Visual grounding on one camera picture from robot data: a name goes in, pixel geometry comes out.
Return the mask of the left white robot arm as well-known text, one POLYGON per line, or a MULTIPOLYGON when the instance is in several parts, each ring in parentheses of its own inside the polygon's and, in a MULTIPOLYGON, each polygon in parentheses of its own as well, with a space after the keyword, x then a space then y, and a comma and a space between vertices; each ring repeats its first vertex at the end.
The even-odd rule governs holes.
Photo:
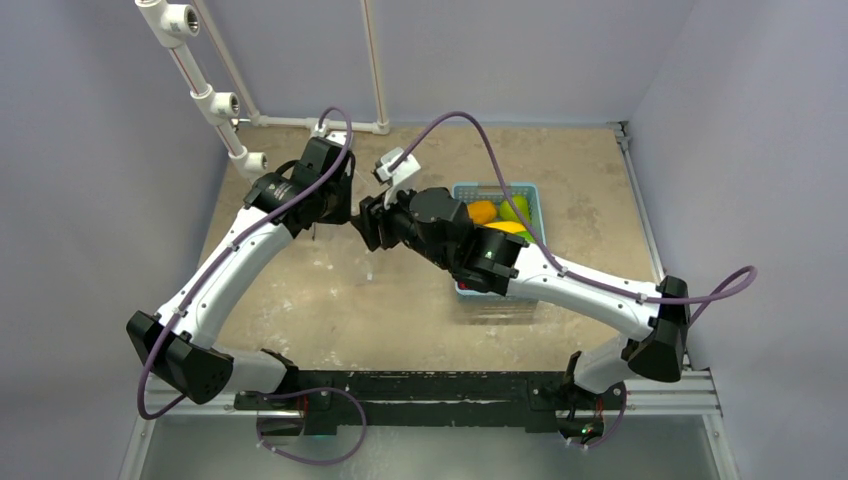
POLYGON ((231 311, 258 274, 301 232, 350 220, 353 151, 313 137, 301 157, 257 179, 228 233, 190 280, 153 314, 138 311, 126 325, 146 375, 205 404, 232 390, 259 391, 272 408, 297 399, 298 382, 270 351, 217 348, 231 311))

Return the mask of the orange mango fruit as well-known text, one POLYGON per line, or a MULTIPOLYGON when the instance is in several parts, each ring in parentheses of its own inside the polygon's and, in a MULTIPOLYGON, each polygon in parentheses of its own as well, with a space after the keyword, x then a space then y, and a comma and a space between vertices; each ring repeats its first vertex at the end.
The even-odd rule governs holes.
POLYGON ((486 225, 498 217, 498 207, 489 200, 479 200, 467 204, 469 218, 476 225, 486 225))

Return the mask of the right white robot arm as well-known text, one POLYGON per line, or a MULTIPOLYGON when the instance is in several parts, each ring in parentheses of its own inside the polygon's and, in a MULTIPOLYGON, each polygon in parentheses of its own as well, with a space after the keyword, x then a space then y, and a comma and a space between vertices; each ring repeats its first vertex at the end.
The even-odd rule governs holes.
POLYGON ((617 337, 571 356, 561 392, 573 406, 630 378, 682 377, 690 315, 680 279, 631 281, 547 259, 537 243, 475 224, 443 187, 401 193, 392 203, 367 197, 351 222, 371 251, 402 244, 472 291, 546 302, 615 329, 617 337))

